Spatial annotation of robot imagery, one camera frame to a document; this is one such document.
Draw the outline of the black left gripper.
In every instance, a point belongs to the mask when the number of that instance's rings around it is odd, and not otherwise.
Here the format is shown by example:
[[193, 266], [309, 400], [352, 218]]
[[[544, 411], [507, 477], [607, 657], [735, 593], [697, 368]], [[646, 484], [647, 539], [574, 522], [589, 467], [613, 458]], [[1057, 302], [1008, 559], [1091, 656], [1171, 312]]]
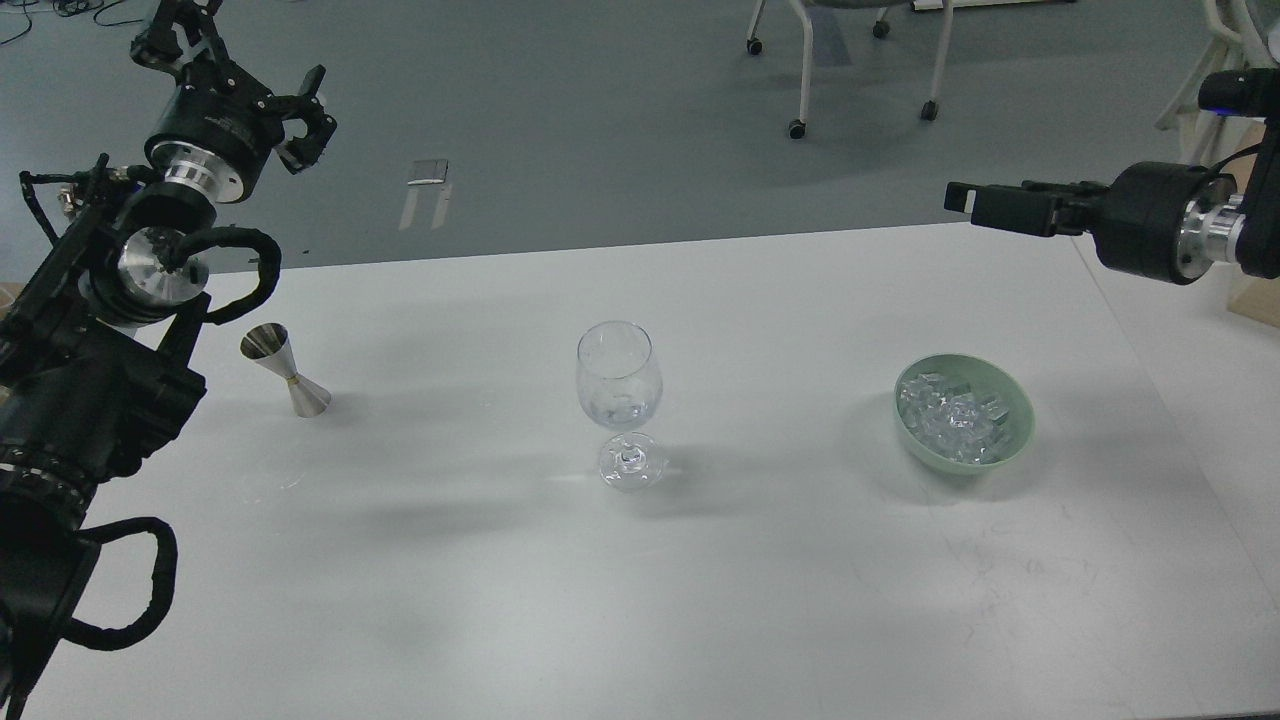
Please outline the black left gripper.
[[[131, 41], [131, 60], [174, 81], [172, 96], [146, 138], [143, 152], [156, 170], [188, 163], [201, 168], [211, 202], [236, 204], [256, 190], [276, 147], [297, 176], [314, 167], [337, 132], [319, 91], [325, 65], [312, 67], [297, 92], [237, 97], [241, 72], [216, 27], [221, 1], [160, 1]], [[301, 123], [302, 135], [285, 135]]]

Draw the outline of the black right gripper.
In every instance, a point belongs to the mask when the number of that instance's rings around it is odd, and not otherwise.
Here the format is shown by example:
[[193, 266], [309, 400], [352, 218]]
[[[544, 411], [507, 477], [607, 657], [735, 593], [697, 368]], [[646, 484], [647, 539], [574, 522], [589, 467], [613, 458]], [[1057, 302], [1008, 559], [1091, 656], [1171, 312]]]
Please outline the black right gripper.
[[1210, 261], [1180, 241], [1187, 209], [1213, 182], [1203, 167], [1139, 161], [1111, 186], [1096, 181], [1020, 184], [948, 182], [943, 208], [970, 213], [970, 223], [1036, 237], [1079, 236], [1091, 224], [1094, 252], [1111, 270], [1170, 284], [1190, 284]]

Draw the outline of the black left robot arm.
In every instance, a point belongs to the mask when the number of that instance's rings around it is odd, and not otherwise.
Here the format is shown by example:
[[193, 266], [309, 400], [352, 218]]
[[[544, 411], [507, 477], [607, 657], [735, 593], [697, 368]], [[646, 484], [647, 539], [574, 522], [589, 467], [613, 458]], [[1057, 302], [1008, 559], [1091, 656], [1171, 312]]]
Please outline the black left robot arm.
[[[159, 518], [88, 528], [99, 487], [173, 442], [207, 386], [189, 366], [200, 332], [261, 307], [282, 274], [269, 234], [219, 225], [268, 160], [298, 174], [337, 120], [324, 67], [279, 95], [232, 58], [218, 1], [160, 1], [132, 60], [175, 88], [138, 165], [108, 155], [76, 173], [19, 177], [50, 242], [3, 318], [3, 715], [18, 719], [56, 647], [114, 652], [159, 629], [178, 547]], [[150, 536], [148, 603], [120, 628], [76, 618], [105, 544]]]

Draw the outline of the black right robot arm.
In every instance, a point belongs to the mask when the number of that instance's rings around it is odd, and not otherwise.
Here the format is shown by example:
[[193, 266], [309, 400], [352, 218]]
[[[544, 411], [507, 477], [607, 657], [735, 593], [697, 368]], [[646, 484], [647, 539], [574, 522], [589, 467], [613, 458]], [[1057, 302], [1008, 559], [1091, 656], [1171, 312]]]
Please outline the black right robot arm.
[[1170, 284], [1197, 282], [1216, 264], [1277, 278], [1277, 126], [1247, 147], [1261, 177], [1240, 187], [1212, 167], [1139, 161], [1098, 183], [950, 182], [943, 208], [973, 225], [1050, 238], [1092, 238], [1100, 263]]

